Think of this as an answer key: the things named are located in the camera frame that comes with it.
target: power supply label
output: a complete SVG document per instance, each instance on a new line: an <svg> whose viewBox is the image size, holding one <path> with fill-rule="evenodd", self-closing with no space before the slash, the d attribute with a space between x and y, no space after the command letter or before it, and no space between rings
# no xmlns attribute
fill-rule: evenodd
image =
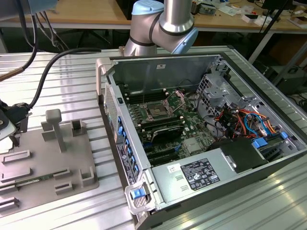
<svg viewBox="0 0 307 230"><path fill-rule="evenodd" d="M181 170L194 191L220 181L207 158L182 165Z"/></svg>
<svg viewBox="0 0 307 230"><path fill-rule="evenodd" d="M118 150L118 153L119 153L119 157L121 159L121 163L124 167L124 171L125 171L125 174L126 174L126 178L128 179L128 183L134 184L135 183L134 176L133 176L133 173L130 169L129 159L126 155L126 151L124 149L124 146L122 144L117 145L117 150Z"/></svg>

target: metal table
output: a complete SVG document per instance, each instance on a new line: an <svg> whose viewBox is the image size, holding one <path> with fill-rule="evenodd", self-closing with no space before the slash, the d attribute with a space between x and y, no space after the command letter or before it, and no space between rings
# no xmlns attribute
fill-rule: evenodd
<svg viewBox="0 0 307 230"><path fill-rule="evenodd" d="M306 115L295 111L295 105L269 85L238 52L226 46L194 47L190 50L201 51L225 52L307 132ZM0 218L1 229L134 229L95 92L96 58L118 55L117 50L107 50L101 54L61 58L51 68L41 97L29 118L29 129L40 126L47 109L61 109L63 123L83 119L87 124L100 186ZM0 74L21 66L28 57L29 54L0 56ZM23 74L0 83L0 98L8 104L30 102L41 73L52 57L51 54L40 53ZM240 85L235 77L232 82L244 95L250 93L249 88ZM304 157L263 181L167 221L156 229L306 229L306 191L307 157Z"/></svg>

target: workbench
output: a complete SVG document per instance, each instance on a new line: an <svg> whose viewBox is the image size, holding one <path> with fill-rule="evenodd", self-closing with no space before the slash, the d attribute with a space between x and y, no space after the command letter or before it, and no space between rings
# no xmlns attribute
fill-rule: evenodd
<svg viewBox="0 0 307 230"><path fill-rule="evenodd" d="M247 0L242 0L236 4L240 6L251 5L259 15L262 15L264 11L261 7L254 3L249 3ZM115 0L60 0L55 11L47 12L54 28L130 29L131 21L125 18ZM281 20L274 24L249 59L251 63L257 58L273 34L307 34L307 30L295 26L288 21L288 18L289 16L281 16ZM32 26L29 18L27 26ZM232 17L221 11L217 11L215 16L195 15L195 26L199 31L211 32L258 33L260 30L260 26L243 21L241 15ZM11 19L0 22L1 27L20 27L20 23L18 19ZM1 41L1 35L0 51L2 53L5 51L5 45Z"/></svg>
<svg viewBox="0 0 307 230"><path fill-rule="evenodd" d="M307 116L295 111L289 101L234 49L227 46L193 47L189 52L225 52L305 133ZM96 101L95 61L118 56L118 50L101 54L69 55L51 68L42 94L31 110L28 129L37 129L45 111L60 109L62 124L82 119L97 170L99 187L78 195L41 205L1 218L4 229L134 229L123 193L105 125ZM30 54L0 56L0 74L21 66ZM0 98L8 104L30 102L39 79L53 54L39 53L22 74L0 83ZM232 83L243 93L251 90L230 71ZM291 163L269 178L251 184L221 199L212 201L156 229L306 229L307 157Z"/></svg>

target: wooden table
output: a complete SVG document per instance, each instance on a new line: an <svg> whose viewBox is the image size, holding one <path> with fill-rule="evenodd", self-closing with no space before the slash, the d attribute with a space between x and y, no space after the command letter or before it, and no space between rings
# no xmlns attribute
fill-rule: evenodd
<svg viewBox="0 0 307 230"><path fill-rule="evenodd" d="M263 9L247 0L242 0L237 5L251 5L258 14L263 12ZM54 28L130 29L130 21L126 20L115 0L60 0L56 11L58 13L48 12ZM251 62L256 59L273 34L307 34L307 30L293 25L288 18L289 16L281 16L281 20L275 23L250 58ZM260 26L246 23L240 15L232 17L221 11L217 11L215 16L195 15L195 26L199 31L215 32L258 33L260 30ZM20 27L20 23L18 19L11 19L0 22L0 27Z"/></svg>

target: motherboard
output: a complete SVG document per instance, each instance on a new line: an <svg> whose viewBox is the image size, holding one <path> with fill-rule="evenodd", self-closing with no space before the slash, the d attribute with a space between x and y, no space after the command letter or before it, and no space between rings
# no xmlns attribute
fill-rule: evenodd
<svg viewBox="0 0 307 230"><path fill-rule="evenodd" d="M151 165L161 165L202 153L215 141L196 112L193 93L164 90L165 99L140 94L127 108Z"/></svg>

